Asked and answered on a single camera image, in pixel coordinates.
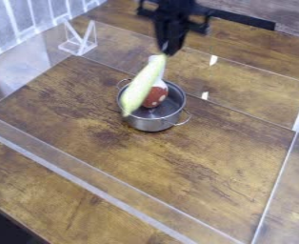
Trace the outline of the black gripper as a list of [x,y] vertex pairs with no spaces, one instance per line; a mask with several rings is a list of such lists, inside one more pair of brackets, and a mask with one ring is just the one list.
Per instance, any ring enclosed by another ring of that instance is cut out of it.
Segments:
[[153,21],[159,49],[169,55],[181,49],[188,31],[207,34],[211,12],[201,13],[201,23],[193,22],[197,7],[196,0],[139,0],[137,14]]

